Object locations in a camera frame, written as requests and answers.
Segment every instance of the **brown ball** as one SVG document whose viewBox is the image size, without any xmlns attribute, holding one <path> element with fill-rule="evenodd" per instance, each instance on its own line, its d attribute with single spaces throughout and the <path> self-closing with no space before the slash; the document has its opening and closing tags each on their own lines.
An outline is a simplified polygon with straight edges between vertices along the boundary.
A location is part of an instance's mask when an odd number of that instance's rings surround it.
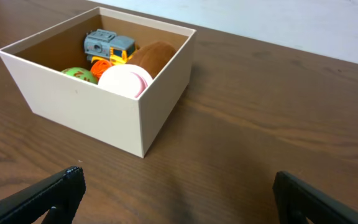
<svg viewBox="0 0 358 224">
<path fill-rule="evenodd" d="M 158 41 L 142 47 L 127 63 L 144 68 L 152 78 L 155 78 L 175 53 L 172 45 Z"/>
</svg>

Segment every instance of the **wood grain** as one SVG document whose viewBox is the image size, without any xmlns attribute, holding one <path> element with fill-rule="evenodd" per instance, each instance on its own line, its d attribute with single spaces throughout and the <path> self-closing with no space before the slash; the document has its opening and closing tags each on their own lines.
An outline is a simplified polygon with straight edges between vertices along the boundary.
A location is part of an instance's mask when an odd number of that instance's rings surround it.
<svg viewBox="0 0 358 224">
<path fill-rule="evenodd" d="M 0 48 L 95 6 L 0 0 Z M 0 60 L 0 199 L 77 165 L 75 223 L 278 223 L 288 170 L 358 210 L 358 65 L 194 28 L 190 84 L 145 159 L 32 114 Z"/>
</svg>

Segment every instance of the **cardboard box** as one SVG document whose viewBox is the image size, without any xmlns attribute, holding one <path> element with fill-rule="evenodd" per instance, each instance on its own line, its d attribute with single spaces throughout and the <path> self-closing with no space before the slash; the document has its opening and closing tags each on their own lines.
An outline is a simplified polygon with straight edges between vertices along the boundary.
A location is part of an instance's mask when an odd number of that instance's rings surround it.
<svg viewBox="0 0 358 224">
<path fill-rule="evenodd" d="M 60 72 L 89 67 L 83 41 L 96 29 L 132 37 L 140 46 L 163 40 L 177 53 L 136 100 L 126 98 Z M 144 157 L 189 82 L 195 33 L 97 7 L 0 49 L 0 56 L 33 113 Z"/>
</svg>

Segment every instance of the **wooden table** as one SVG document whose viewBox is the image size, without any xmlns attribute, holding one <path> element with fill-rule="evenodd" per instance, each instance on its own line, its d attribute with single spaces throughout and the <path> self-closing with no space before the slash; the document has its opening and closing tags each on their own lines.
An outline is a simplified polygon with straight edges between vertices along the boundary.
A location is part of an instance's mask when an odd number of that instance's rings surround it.
<svg viewBox="0 0 358 224">
<path fill-rule="evenodd" d="M 0 0 L 0 48 L 95 6 Z M 32 114 L 0 59 L 0 199 L 82 166 L 75 223 L 278 223 L 288 170 L 358 210 L 358 65 L 196 29 L 190 84 L 145 159 Z"/>
</svg>

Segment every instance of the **white wall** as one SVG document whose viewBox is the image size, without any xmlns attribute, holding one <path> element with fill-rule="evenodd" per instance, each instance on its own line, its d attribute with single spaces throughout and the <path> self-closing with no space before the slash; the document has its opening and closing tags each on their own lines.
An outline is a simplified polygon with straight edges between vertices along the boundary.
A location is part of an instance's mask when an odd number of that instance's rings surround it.
<svg viewBox="0 0 358 224">
<path fill-rule="evenodd" d="M 358 0 L 92 0 L 358 63 Z"/>
</svg>

